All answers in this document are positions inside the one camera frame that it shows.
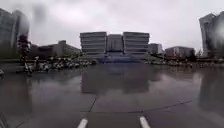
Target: overcast sky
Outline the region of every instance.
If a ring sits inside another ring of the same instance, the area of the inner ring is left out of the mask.
[[[224,11],[223,0],[0,0],[0,8],[23,11],[30,20],[32,43],[67,40],[80,48],[79,33],[139,31],[163,48],[201,49],[198,19]]]

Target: tree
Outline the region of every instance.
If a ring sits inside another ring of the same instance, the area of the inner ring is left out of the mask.
[[[196,56],[197,56],[197,58],[202,57],[202,52],[201,52],[201,50],[199,50],[199,51],[196,53]]]
[[[24,65],[26,62],[26,57],[28,56],[28,53],[30,52],[29,45],[31,45],[31,42],[27,40],[27,36],[21,35],[18,40],[18,46],[19,46],[20,54],[21,54],[21,61]]]
[[[196,61],[197,60],[197,57],[195,56],[195,51],[194,50],[190,51],[190,56],[188,57],[188,60],[189,61]]]

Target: white road marking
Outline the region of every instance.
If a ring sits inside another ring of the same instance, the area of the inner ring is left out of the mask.
[[[83,119],[80,121],[78,128],[86,128],[87,123],[88,123],[88,120],[85,119],[85,118],[83,118]]]
[[[149,126],[148,121],[146,120],[146,118],[145,118],[144,116],[141,116],[141,117],[140,117],[140,123],[141,123],[141,125],[142,125],[142,128],[151,128],[151,127]]]

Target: ground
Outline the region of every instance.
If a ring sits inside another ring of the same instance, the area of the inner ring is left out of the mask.
[[[144,64],[86,69],[0,80],[0,111],[12,128],[224,127],[224,71]]]

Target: building facade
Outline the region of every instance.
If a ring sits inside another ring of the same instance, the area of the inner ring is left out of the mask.
[[[219,15],[208,14],[199,19],[203,56],[224,57],[224,12]]]
[[[148,45],[148,53],[157,55],[162,54],[163,53],[162,44],[150,43]]]
[[[13,49],[10,42],[13,36],[14,17],[11,13],[0,9],[0,58],[10,58]]]
[[[58,44],[46,45],[46,46],[36,46],[31,47],[31,57],[33,59],[39,56],[40,59],[46,60],[50,57],[77,57],[81,50],[68,45],[65,40],[61,40]]]
[[[106,32],[80,33],[82,52],[85,55],[99,55],[106,53]]]
[[[80,34],[82,53],[87,58],[144,58],[148,53],[149,33],[124,32],[109,34],[91,32]]]
[[[149,38],[149,33],[124,32],[124,53],[127,55],[147,54]]]
[[[20,35],[28,37],[29,23],[20,11],[9,13],[0,9],[0,58],[18,57],[17,40]]]
[[[187,58],[195,54],[194,48],[175,46],[165,49],[165,55],[171,58]]]
[[[121,52],[124,51],[124,44],[122,35],[120,34],[110,34],[107,37],[107,52]]]

